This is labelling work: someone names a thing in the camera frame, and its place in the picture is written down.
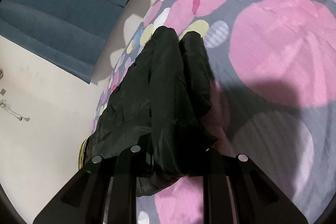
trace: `black cloth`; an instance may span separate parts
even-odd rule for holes
[[[179,41],[174,29],[159,27],[112,92],[87,159],[117,156],[151,133],[155,172],[137,183],[137,196],[152,195],[197,168],[217,139],[200,123],[210,105],[212,77],[203,40],[188,32]]]
[[[0,184],[0,223],[1,224],[27,224],[15,210]]]

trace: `mattress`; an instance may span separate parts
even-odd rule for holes
[[[156,0],[111,73],[111,92],[154,30],[204,39],[216,148],[248,155],[309,223],[336,192],[336,0]],[[181,178],[137,200],[138,223],[202,223],[202,178]]]

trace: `bedsheet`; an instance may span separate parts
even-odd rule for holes
[[[313,223],[336,192],[335,15],[336,0],[156,0],[111,73],[92,131],[156,28],[197,31],[216,79],[217,148],[226,152],[227,137]],[[139,198],[137,216],[203,223],[202,178]]]

